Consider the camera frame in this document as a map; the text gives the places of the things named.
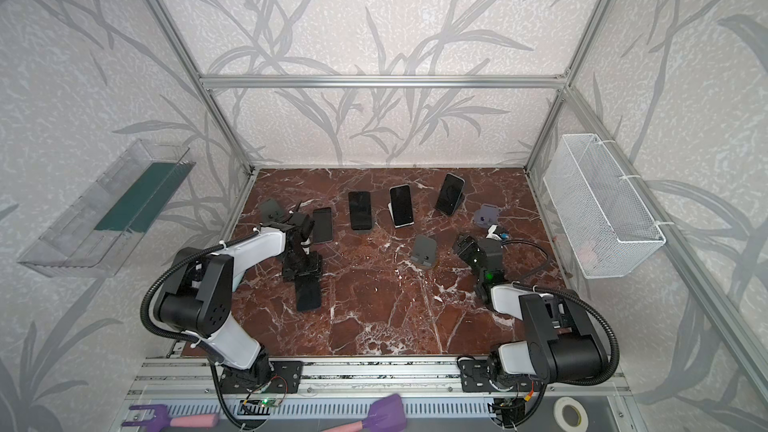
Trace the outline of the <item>grey phone stand front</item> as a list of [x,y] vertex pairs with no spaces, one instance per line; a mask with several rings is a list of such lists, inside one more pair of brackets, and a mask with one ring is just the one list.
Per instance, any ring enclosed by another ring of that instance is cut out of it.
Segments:
[[411,263],[422,269],[431,269],[434,267],[437,257],[437,241],[432,237],[417,235],[410,254]]

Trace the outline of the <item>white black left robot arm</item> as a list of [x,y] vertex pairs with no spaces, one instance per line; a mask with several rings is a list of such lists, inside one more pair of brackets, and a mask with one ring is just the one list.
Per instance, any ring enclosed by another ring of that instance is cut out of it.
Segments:
[[269,354],[234,317],[233,296],[249,270],[276,259],[282,280],[295,286],[297,310],[320,308],[323,259],[309,249],[313,228],[312,218],[295,212],[244,238],[178,251],[142,300],[143,326],[156,336],[201,348],[215,368],[249,389],[268,384],[275,375]]

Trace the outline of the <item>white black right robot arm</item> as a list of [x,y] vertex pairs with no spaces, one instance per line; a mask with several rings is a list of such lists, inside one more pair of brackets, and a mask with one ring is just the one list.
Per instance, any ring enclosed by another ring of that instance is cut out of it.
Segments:
[[522,321],[524,339],[496,346],[483,377],[501,391],[527,377],[542,385],[594,386],[610,379],[620,348],[608,321],[572,290],[509,281],[504,240],[460,234],[453,251],[476,278],[475,293],[489,310]]

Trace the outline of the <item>dark grey phone stand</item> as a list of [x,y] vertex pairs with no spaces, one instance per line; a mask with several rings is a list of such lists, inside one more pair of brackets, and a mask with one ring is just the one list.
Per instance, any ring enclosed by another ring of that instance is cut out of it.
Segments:
[[269,223],[282,223],[287,217],[288,213],[284,207],[282,207],[277,200],[269,198],[258,205],[258,211],[260,215],[260,222],[262,224]]

